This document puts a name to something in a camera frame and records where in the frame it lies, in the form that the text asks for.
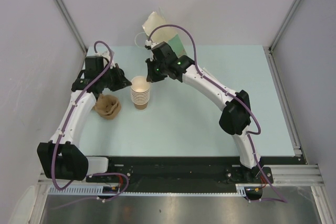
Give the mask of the single brown paper cup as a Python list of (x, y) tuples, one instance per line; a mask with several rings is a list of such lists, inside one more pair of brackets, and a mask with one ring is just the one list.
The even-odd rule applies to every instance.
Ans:
[(131, 90), (137, 93), (147, 92), (150, 89), (150, 83), (145, 76), (136, 76), (131, 80)]

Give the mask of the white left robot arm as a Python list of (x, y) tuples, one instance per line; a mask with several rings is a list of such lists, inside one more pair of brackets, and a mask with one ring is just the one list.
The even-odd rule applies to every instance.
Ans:
[(106, 120), (113, 120), (121, 111), (121, 102), (113, 95), (104, 95), (104, 89), (118, 91), (131, 82), (109, 54), (86, 57), (71, 87), (66, 113), (48, 142), (39, 143), (37, 154), (47, 178), (84, 180), (98, 174), (105, 182), (115, 178), (116, 169), (106, 157), (86, 156), (79, 149), (80, 138), (91, 111)]

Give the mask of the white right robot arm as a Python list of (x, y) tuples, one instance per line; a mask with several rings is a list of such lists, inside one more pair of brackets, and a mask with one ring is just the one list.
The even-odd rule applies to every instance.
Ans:
[(261, 177), (257, 166), (260, 156), (250, 138), (251, 109), (246, 91), (236, 92), (208, 76), (205, 71), (186, 55), (178, 57), (166, 42), (147, 40), (145, 48), (153, 54), (145, 62), (148, 68), (147, 81), (154, 83), (169, 77), (187, 84), (210, 99), (222, 112), (219, 119), (221, 129), (231, 135), (238, 149), (243, 179), (254, 183)]

